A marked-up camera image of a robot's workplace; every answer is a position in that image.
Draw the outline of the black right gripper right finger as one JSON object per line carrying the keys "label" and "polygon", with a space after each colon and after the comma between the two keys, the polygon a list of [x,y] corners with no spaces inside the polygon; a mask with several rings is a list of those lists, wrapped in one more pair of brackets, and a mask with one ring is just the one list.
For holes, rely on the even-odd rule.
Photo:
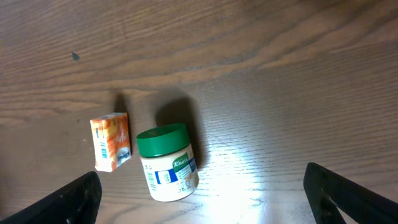
{"label": "black right gripper right finger", "polygon": [[314,162],[303,187],[317,224],[344,223],[340,211],[357,223],[397,223],[397,203]]}

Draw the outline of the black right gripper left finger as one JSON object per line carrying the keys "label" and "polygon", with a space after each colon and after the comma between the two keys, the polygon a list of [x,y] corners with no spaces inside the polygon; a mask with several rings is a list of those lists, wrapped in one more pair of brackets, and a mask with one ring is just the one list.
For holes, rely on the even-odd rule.
{"label": "black right gripper left finger", "polygon": [[100,178],[90,171],[1,224],[94,224],[101,196]]}

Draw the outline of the small orange white box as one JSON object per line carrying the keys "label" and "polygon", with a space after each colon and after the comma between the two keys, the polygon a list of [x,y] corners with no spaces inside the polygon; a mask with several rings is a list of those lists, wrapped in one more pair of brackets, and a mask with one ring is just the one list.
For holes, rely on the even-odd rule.
{"label": "small orange white box", "polygon": [[95,169],[112,172],[131,158],[127,113],[111,113],[90,120]]}

